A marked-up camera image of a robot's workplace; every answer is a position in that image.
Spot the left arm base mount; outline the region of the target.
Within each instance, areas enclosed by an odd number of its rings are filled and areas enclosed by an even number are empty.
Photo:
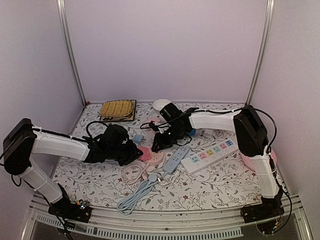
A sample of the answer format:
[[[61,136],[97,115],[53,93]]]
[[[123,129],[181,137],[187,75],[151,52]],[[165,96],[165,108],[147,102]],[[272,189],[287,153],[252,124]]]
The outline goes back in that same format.
[[[81,199],[77,202],[71,202],[64,197],[56,203],[50,202],[48,213],[63,219],[88,223],[91,218],[92,208],[88,201]]]

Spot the pink cube plug adapter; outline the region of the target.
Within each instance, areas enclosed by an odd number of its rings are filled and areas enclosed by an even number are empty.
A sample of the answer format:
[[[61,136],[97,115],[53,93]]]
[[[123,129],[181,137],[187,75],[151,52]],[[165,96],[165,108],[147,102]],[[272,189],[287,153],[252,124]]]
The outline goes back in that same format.
[[[158,118],[149,118],[149,119],[147,120],[147,122],[148,122],[148,123],[153,123],[153,124],[155,124],[155,125],[158,125],[158,124],[161,123],[161,120],[158,119]]]

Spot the pink round power strip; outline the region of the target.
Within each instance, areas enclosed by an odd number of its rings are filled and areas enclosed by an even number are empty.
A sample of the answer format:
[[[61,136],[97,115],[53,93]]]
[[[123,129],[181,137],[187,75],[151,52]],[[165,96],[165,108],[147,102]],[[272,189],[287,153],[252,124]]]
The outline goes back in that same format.
[[[144,160],[150,166],[157,166],[163,162],[165,155],[163,152],[153,152],[150,147],[147,148],[149,159]]]

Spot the pink square plug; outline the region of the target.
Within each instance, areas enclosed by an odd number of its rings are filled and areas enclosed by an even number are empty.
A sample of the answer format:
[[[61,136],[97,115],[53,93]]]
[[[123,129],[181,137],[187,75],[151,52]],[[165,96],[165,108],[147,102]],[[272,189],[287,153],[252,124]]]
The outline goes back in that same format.
[[[152,159],[152,155],[150,154],[150,148],[149,147],[144,147],[140,146],[138,148],[140,151],[142,151],[142,155],[139,157],[139,159],[143,162],[150,161]]]

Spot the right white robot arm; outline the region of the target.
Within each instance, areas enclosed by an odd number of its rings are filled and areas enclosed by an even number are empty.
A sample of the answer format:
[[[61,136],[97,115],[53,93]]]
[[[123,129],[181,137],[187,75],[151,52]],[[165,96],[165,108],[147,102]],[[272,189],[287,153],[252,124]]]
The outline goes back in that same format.
[[[278,210],[278,204],[285,194],[277,180],[277,170],[272,157],[268,131],[259,114],[262,111],[251,105],[238,109],[213,111],[191,107],[186,111],[169,103],[160,110],[169,127],[160,131],[162,124],[150,122],[148,126],[156,134],[152,151],[171,148],[193,129],[213,129],[234,132],[239,151],[250,159],[261,187],[261,201],[258,213],[262,218],[269,218]]]

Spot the light blue cube adapter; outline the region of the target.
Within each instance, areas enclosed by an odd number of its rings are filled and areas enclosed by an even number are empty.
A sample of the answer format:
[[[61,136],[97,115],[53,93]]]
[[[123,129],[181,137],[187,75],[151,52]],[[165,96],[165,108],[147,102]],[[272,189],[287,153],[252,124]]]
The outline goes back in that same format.
[[[192,130],[188,133],[189,136],[193,136],[193,135],[195,135],[195,134],[196,134],[196,130],[195,130],[195,129],[192,129]]]

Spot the white long power strip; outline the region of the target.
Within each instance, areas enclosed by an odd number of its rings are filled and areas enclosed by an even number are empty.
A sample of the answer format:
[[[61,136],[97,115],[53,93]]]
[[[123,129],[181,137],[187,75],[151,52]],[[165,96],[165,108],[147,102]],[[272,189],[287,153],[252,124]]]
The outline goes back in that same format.
[[[190,155],[181,160],[181,165],[189,174],[195,174],[219,161],[229,157],[238,151],[238,145],[235,141],[228,138],[209,148]]]

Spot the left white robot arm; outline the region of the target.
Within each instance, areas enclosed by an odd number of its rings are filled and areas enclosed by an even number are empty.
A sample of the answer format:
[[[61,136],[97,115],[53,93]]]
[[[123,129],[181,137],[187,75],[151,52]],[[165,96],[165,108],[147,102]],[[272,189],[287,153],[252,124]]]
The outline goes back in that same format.
[[[128,131],[117,124],[107,125],[97,136],[88,133],[77,138],[36,127],[29,118],[23,118],[3,140],[2,166],[8,174],[18,176],[42,194],[63,217],[70,217],[75,211],[74,205],[64,188],[33,162],[34,154],[66,157],[90,164],[112,160],[125,166],[143,152],[129,138]]]

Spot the light blue charger plug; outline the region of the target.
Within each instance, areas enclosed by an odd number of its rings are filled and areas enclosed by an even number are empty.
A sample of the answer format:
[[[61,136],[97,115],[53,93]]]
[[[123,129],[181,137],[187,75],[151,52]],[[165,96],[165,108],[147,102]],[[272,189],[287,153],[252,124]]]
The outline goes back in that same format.
[[[144,141],[144,136],[143,135],[139,135],[139,134],[136,134],[133,138],[132,138],[132,141],[136,144],[141,144],[143,141]]]

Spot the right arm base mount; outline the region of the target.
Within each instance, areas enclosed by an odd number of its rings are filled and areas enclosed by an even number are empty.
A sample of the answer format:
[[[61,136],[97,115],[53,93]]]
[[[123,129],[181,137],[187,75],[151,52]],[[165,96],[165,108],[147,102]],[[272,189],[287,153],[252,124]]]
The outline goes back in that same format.
[[[240,215],[244,222],[253,223],[262,220],[271,219],[256,224],[257,230],[263,235],[272,235],[279,227],[280,220],[284,214],[284,208],[280,199],[276,198],[261,198],[260,204],[247,204],[240,209]]]

